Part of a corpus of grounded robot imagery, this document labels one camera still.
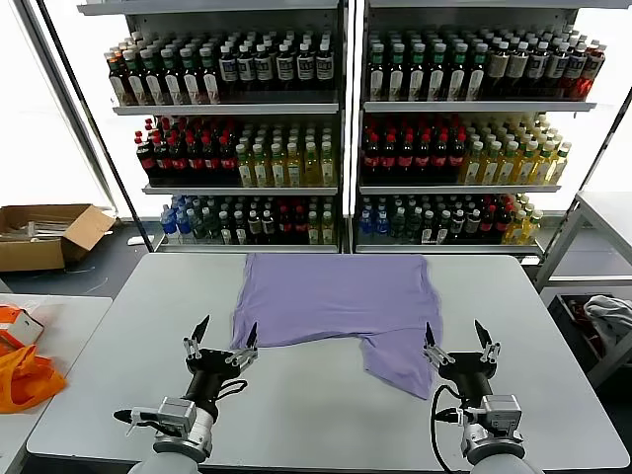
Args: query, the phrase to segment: display shelf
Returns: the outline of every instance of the display shelf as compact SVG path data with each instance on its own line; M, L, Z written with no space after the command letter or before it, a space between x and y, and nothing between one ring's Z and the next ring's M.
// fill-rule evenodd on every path
M630 0L369 0L372 8L488 7L488 8L625 8Z
M513 193L555 193L560 186L360 186L359 193L365 196L375 195L480 195Z
M338 188L211 188L196 186L145 186L146 195L184 195L184 196L335 196Z
M163 13L239 12L257 10L323 10L338 7L337 0L127 0L77 5L86 16L151 15Z
M473 102L365 102L369 113L405 112L588 112L592 102L473 101Z
M336 245L213 245L161 243L157 252L194 252L213 254L337 254Z
M405 245L358 244L358 254L494 254L543 255L539 245Z

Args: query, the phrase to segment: orange bag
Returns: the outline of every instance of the orange bag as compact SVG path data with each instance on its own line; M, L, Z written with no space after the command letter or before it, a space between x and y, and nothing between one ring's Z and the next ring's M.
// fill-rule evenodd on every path
M36 356L27 346L0 356L0 413L17 413L34 407L66 386L51 360Z

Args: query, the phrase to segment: white table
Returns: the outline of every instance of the white table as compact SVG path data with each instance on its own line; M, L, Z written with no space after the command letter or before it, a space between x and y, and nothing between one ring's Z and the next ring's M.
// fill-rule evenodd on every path
M535 288L546 286L621 286L632 284L632 276L553 276L562 258L585 223L605 237L614 249L632 265L632 193L580 191L578 206L569 215L544 264L535 277ZM632 332L593 367L587 377L598 387L632 356Z
M492 387L517 396L529 458L544 469L628 465L618 434L517 261L428 261L441 300L443 347L480 348L474 318L503 343ZM228 348L244 262L243 255L145 256L69 373L71 389L55 397L29 439L29 452L123 462L147 456L153 432L125 437L127 426L112 413L184 393L191 377L182 337L206 314L211 323L202 346ZM439 470L431 403L363 372L357 340L261 349L244 375L246 390L219 404L208 465ZM468 469L460 437L459 427L439 425L447 463Z
M31 315L45 325L37 342L38 354L51 357L55 369L65 375L108 311L112 299L0 293L0 304L7 303L33 309ZM19 472L27 438L47 405L45 401L21 413L0 415L0 473Z

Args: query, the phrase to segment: purple t-shirt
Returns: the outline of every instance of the purple t-shirt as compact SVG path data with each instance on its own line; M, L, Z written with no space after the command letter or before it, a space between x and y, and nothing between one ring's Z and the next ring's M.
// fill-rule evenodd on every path
M232 348L255 322L260 347L358 337L364 368L427 399L426 323L441 340L438 299L420 255L251 254L235 309Z

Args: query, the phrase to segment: open cardboard box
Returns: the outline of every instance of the open cardboard box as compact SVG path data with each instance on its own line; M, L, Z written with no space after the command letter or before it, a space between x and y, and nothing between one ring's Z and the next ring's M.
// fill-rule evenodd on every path
M90 252L115 222L90 204L9 205L0 208L0 233L38 219L72 224L59 239L0 242L0 272L63 269Z

